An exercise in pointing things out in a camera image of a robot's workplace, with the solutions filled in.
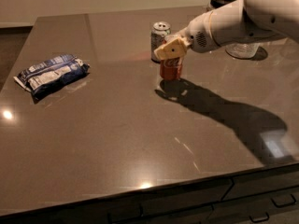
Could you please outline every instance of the blue snack bag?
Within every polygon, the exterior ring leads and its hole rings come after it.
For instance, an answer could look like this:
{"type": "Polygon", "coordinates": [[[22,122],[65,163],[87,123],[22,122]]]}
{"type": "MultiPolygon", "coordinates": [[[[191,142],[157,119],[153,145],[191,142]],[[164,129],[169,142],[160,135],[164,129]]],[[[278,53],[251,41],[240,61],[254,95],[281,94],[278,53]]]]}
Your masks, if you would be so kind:
{"type": "Polygon", "coordinates": [[[74,55],[65,54],[21,71],[15,81],[37,99],[87,75],[90,66],[74,55]]]}

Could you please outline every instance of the red can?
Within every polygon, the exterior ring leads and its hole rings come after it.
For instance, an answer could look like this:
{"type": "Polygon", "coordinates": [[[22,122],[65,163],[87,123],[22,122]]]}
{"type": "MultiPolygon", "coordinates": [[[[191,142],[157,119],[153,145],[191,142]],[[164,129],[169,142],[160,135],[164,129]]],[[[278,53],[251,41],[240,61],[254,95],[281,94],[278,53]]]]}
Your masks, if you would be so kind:
{"type": "Polygon", "coordinates": [[[181,71],[183,68],[182,58],[161,60],[160,63],[160,76],[164,80],[180,79],[181,71]]]}

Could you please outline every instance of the floor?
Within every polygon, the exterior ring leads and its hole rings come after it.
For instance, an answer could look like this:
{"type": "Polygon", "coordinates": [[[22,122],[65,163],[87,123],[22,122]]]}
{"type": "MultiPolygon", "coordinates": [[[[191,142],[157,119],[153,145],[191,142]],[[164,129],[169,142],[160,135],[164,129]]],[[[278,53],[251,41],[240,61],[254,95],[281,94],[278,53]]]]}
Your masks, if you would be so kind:
{"type": "Polygon", "coordinates": [[[0,29],[0,90],[16,62],[31,28],[0,29]]]}
{"type": "MultiPolygon", "coordinates": [[[[0,90],[5,84],[9,72],[16,62],[31,28],[0,29],[0,90]]],[[[272,216],[263,223],[298,223],[299,210],[272,216]]]]}

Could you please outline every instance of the glossy table surface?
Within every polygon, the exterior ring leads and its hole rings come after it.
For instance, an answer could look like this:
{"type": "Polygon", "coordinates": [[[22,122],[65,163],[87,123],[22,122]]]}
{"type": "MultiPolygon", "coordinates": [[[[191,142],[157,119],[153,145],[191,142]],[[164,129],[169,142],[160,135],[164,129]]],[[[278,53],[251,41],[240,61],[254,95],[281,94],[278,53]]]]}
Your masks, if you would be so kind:
{"type": "Polygon", "coordinates": [[[0,93],[0,215],[298,160],[291,40],[261,44],[251,60],[224,48],[190,51],[180,82],[160,78],[152,24],[175,32],[203,11],[37,20],[0,93]],[[90,74],[38,103],[13,81],[64,53],[89,63],[90,74]]]}

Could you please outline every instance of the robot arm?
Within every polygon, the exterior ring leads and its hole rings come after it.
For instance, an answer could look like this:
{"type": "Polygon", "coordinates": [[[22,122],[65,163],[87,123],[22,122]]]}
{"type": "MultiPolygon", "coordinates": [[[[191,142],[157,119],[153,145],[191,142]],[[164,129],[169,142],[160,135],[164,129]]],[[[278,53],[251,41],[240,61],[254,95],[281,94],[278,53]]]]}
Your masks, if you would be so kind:
{"type": "Polygon", "coordinates": [[[179,38],[155,50],[158,58],[203,53],[232,43],[254,43],[290,37],[299,42],[299,0],[236,0],[204,13],[179,38]]]}

